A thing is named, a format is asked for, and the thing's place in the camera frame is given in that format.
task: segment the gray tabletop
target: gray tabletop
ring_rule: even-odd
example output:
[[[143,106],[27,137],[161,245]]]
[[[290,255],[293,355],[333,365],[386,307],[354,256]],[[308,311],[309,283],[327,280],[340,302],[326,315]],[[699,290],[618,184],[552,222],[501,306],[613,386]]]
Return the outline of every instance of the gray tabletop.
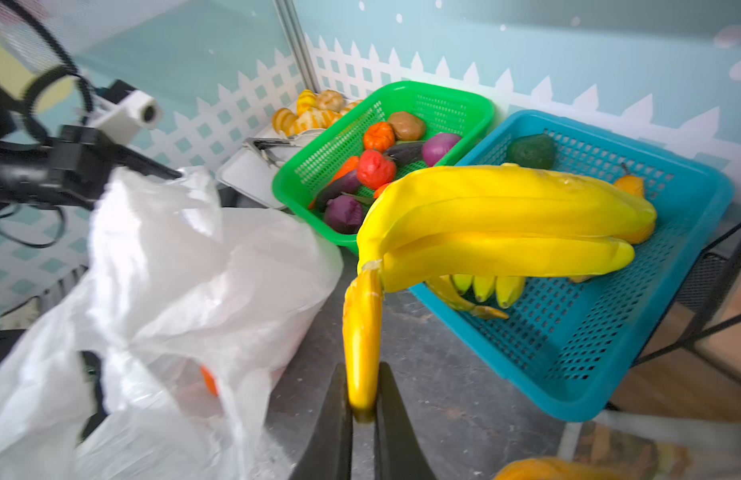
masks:
[[[356,256],[272,393],[253,478],[287,479],[304,453],[330,376],[344,360],[344,291]],[[564,422],[498,377],[413,294],[384,300],[381,359],[393,370],[424,455],[440,480],[493,478],[522,458],[555,455]],[[352,479],[373,478],[373,429],[355,426]]]

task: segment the blue basket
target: blue basket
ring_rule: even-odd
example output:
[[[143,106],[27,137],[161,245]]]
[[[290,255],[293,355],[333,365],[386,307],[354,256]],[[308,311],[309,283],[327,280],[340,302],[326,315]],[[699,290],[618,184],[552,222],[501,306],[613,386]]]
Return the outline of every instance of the blue basket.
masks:
[[[625,163],[645,179],[658,220],[653,236],[634,247],[634,261],[581,284],[529,279],[508,311],[509,320],[455,312],[423,284],[411,290],[538,407],[562,420],[583,422],[605,406],[653,333],[717,227],[733,188],[712,168],[534,110],[512,115],[458,165],[501,164],[513,139],[540,133],[557,143],[555,170],[613,182],[625,174],[619,165]]]

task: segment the perforated basket wall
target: perforated basket wall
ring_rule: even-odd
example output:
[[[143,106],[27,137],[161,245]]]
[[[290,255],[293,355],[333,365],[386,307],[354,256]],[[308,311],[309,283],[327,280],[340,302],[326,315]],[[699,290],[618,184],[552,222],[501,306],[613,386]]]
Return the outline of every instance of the perforated basket wall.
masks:
[[[733,188],[712,168],[534,110],[512,115],[458,165],[501,164],[512,140],[540,133],[557,143],[555,170],[613,182],[625,174],[624,163],[645,179],[658,220],[653,236],[635,246],[634,261],[580,284],[566,278],[529,279],[508,311],[509,320],[455,312],[423,285],[413,292],[540,408],[582,422],[606,404],[663,317],[729,205]],[[497,306],[495,297],[492,301]]]
[[[385,121],[396,111],[408,111],[424,120],[426,135],[440,132],[463,137],[442,158],[440,165],[453,165],[482,139],[493,119],[492,103],[477,94],[420,82],[396,82],[373,92],[280,169],[272,184],[274,196],[336,245],[357,251],[356,235],[333,231],[308,206],[336,174],[347,158],[363,153],[363,136],[371,125]],[[423,162],[407,165],[396,178],[425,168]],[[372,197],[362,187],[358,195]]]

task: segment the green avocado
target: green avocado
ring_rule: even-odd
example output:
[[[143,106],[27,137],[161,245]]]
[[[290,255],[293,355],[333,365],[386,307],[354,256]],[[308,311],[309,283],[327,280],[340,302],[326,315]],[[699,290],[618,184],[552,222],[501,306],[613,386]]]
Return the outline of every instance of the green avocado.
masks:
[[[520,167],[549,170],[555,165],[555,141],[544,134],[520,137],[509,144],[506,161]]]

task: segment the white plastic bag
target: white plastic bag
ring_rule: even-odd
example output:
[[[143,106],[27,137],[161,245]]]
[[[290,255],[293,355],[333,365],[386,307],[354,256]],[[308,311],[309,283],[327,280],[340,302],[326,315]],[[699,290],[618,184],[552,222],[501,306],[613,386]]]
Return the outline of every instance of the white plastic bag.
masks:
[[[88,242],[91,269],[0,365],[0,479],[246,478],[337,247],[277,210],[222,209],[201,170],[117,169]],[[102,359],[109,416],[78,446],[94,411],[81,350]]]

